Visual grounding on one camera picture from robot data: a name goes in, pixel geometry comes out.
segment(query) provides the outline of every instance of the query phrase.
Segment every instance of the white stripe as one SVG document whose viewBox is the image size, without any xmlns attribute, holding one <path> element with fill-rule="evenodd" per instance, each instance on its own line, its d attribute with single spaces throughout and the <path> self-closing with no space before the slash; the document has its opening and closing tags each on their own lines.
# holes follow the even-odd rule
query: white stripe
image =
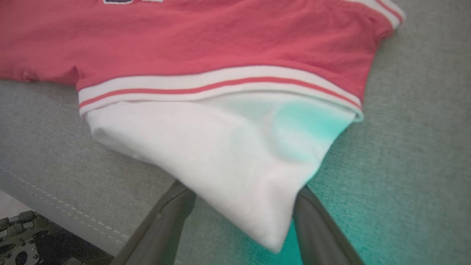
<svg viewBox="0 0 471 265">
<path fill-rule="evenodd" d="M 107 1 L 103 0 L 103 3 L 105 3 L 105 4 L 117 4 L 117 5 L 131 4 L 132 2 L 133 2 L 133 0 L 130 0 L 130 1 L 127 1 L 127 2 L 107 2 Z"/>
<path fill-rule="evenodd" d="M 406 19 L 406 13 L 404 12 L 404 10 L 402 10 L 402 8 L 396 5 L 393 1 L 391 0 L 380 0 L 380 1 L 383 2 L 383 4 L 388 6 L 390 9 L 398 12 L 401 15 L 403 21 Z"/>
<path fill-rule="evenodd" d="M 389 12 L 387 9 L 385 9 L 384 7 L 382 7 L 378 2 L 376 2 L 375 0 L 343 0 L 343 1 L 347 1 L 347 2 L 355 2 L 355 3 L 361 3 L 361 4 L 364 4 L 366 6 L 368 6 L 369 8 L 373 9 L 373 10 L 376 10 L 378 12 L 380 12 L 381 14 L 383 14 L 392 24 L 392 27 L 394 29 L 396 29 L 397 27 L 399 27 L 399 25 L 401 24 L 401 22 L 399 21 L 399 19 L 393 15 L 391 12 Z"/>
<path fill-rule="evenodd" d="M 211 89 L 200 93 L 193 94 L 149 94 L 149 93 L 132 93 L 132 94 L 120 94 L 104 99 L 98 100 L 94 103 L 87 104 L 80 108 L 80 115 L 85 116 L 89 111 L 97 108 L 102 108 L 107 105 L 117 103 L 120 101 L 190 101 L 204 98 L 210 98 L 219 96 L 227 93 L 243 92 L 243 91 L 280 91 L 287 93 L 297 93 L 301 95 L 311 96 L 319 99 L 325 99 L 329 102 L 337 103 L 345 106 L 356 112 L 357 117 L 355 121 L 359 122 L 363 120 L 363 112 L 360 108 L 354 104 L 343 100 L 339 97 L 326 94 L 324 92 L 303 87 L 296 84 L 285 84 L 285 83 L 271 83 L 271 82 L 260 82 L 260 83 L 244 83 L 238 85 L 222 86 L 217 89 Z"/>
<path fill-rule="evenodd" d="M 79 102 L 89 100 L 108 92 L 131 89 L 182 90 L 203 87 L 230 80 L 252 77 L 276 77 L 294 79 L 326 88 L 361 105 L 360 100 L 332 82 L 309 72 L 279 66 L 244 66 L 210 71 L 197 75 L 140 75 L 119 77 L 79 91 Z"/>
</svg>

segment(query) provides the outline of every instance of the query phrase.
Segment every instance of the white stitching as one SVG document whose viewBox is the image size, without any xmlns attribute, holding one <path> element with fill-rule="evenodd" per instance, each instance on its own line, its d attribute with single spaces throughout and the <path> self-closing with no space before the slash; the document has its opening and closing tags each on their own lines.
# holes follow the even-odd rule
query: white stitching
<svg viewBox="0 0 471 265">
<path fill-rule="evenodd" d="M 25 182 L 25 183 L 29 184 L 29 185 L 30 185 L 30 186 L 32 186 L 33 188 L 35 188 L 35 189 L 37 189 L 37 190 L 41 191 L 42 193 L 45 193 L 45 194 L 49 195 L 50 197 L 52 197 L 53 199 L 57 200 L 58 202 L 60 202 L 60 203 L 63 203 L 64 205 L 66 205 L 66 206 L 70 207 L 70 208 L 71 208 L 72 210 L 74 210 L 75 212 L 77 212 L 77 213 L 79 213 L 79 214 L 81 214 L 81 215 L 85 215 L 84 213 L 82 213 L 82 212 L 78 211 L 76 208 L 74 208 L 74 207 L 72 207 L 72 206 L 70 206 L 70 205 L 66 204 L 65 202 L 63 202 L 63 201 L 59 200 L 58 198 L 56 198 L 56 197 L 54 197 L 54 196 L 50 195 L 49 193 L 47 193 L 47 192 L 43 191 L 42 189 L 40 189 L 40 188 L 38 188 L 38 187 L 36 187 L 36 186 L 32 185 L 31 183 L 29 183 L 29 182 L 27 182 L 27 181 L 23 180 L 22 178 L 18 177 L 17 175 L 13 174 L 12 172 L 10 172 L 8 169 L 5 169 L 5 168 L 3 168 L 3 167 L 0 167 L 0 169 L 2 169 L 2 170 L 4 170 L 5 172 L 9 173 L 11 176 L 14 176 L 14 177 L 16 177 L 16 178 L 17 178 L 17 179 L 19 179 L 20 181 L 22 181 L 22 182 Z M 36 193 L 34 193 L 34 192 L 30 191 L 29 189 L 25 188 L 24 186 L 22 186 L 22 185 L 20 185 L 20 184 L 18 184 L 18 183 L 16 183 L 14 180 L 12 180 L 12 179 L 10 179 L 10 178 L 8 178 L 8 177 L 7 177 L 7 179 L 8 179 L 8 180 L 10 180 L 10 181 L 11 181 L 13 184 L 15 184 L 15 185 L 17 185 L 17 186 L 20 186 L 21 188 L 25 189 L 26 191 L 29 191 L 29 192 L 30 192 L 31 194 L 33 194 L 34 196 L 36 196 L 36 197 L 39 197 L 40 199 L 44 200 L 45 202 L 48 202 L 50 205 L 54 206 L 55 208 L 57 208 L 57 209 L 60 209 L 61 211 L 63 211 L 63 212 L 65 212 L 65 213 L 66 213 L 66 211 L 65 211 L 65 210 L 63 210 L 62 208 L 60 208 L 60 207 L 56 206 L 55 204 L 53 204 L 53 203 L 49 202 L 48 200 L 44 199 L 43 197 L 41 197 L 41 196 L 38 196 Z M 102 231 L 100 231 L 100 230 L 98 230 L 97 228 L 95 228 L 95 227 L 91 226 L 90 224 L 88 224 L 88 223 L 84 222 L 83 220 L 80 220 L 79 218 L 77 218 L 77 217 L 73 216 L 72 214 L 70 214 L 70 213 L 67 213 L 67 215 L 68 215 L 68 216 L 72 216 L 74 219 L 77 219 L 77 220 L 79 220 L 80 222 L 82 222 L 82 223 L 86 224 L 87 226 L 89 226 L 89 227 L 92 227 L 94 230 L 96 230 L 96 231 L 99 231 L 100 233 L 102 233 L 102 234 L 104 234 L 104 235 L 107 235 L 109 238 L 113 239 L 114 241 L 116 241 L 116 242 L 118 242 L 118 243 L 122 243 L 121 241 L 117 240 L 116 238 L 114 238 L 114 237 L 110 236 L 110 235 L 109 235 L 109 234 L 107 234 L 107 233 L 103 233 Z M 96 219 L 94 219 L 94 218 L 91 218 L 89 215 L 85 215 L 85 216 L 86 216 L 86 217 L 89 217 L 91 220 L 93 220 L 93 221 L 97 222 L 98 224 L 100 224 L 100 225 L 103 225 L 103 226 L 104 226 L 104 224 L 103 224 L 103 223 L 101 223 L 101 222 L 98 222 Z M 129 238 L 129 237 L 128 237 L 128 236 L 126 236 L 125 234 L 123 234 L 123 233 L 121 233 L 121 232 L 119 232 L 119 231 L 117 231 L 117 230 L 115 230 L 115 229 L 113 229 L 113 228 L 111 228 L 111 227 L 110 227 L 110 230 L 113 230 L 113 232 L 115 232 L 115 233 L 117 233 L 117 234 L 121 235 L 121 236 L 122 236 L 122 237 L 124 237 L 124 238 Z"/>
</svg>

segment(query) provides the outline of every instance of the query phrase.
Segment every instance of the white fabric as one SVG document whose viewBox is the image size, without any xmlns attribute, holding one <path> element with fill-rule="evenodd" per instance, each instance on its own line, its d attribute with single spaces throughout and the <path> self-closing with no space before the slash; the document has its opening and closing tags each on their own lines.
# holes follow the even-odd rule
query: white fabric
<svg viewBox="0 0 471 265">
<path fill-rule="evenodd" d="M 184 102 L 119 102 L 90 111 L 93 138 L 162 167 L 273 252 L 295 197 L 356 113 L 285 92 Z"/>
</svg>

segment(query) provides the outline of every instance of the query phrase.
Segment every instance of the gray couch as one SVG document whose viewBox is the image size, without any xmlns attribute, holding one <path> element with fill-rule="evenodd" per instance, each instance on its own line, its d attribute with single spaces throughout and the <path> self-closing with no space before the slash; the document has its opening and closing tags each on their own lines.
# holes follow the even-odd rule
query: gray couch
<svg viewBox="0 0 471 265">
<path fill-rule="evenodd" d="M 405 24 L 380 48 L 366 120 L 335 142 L 309 186 L 366 264 L 471 260 L 471 1 L 396 0 Z M 73 87 L 0 81 L 0 189 L 115 255 L 173 178 L 91 140 Z M 300 264 L 204 201 L 176 264 Z"/>
</svg>

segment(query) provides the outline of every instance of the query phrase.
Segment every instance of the red t-shirt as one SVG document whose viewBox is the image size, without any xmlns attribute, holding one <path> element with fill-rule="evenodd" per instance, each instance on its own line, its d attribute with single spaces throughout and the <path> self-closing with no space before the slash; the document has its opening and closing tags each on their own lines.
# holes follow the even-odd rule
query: red t-shirt
<svg viewBox="0 0 471 265">
<path fill-rule="evenodd" d="M 82 114 L 253 83 L 244 90 L 321 97 L 361 116 L 378 44 L 403 17 L 390 0 L 3 0 L 0 77 L 74 84 Z"/>
</svg>

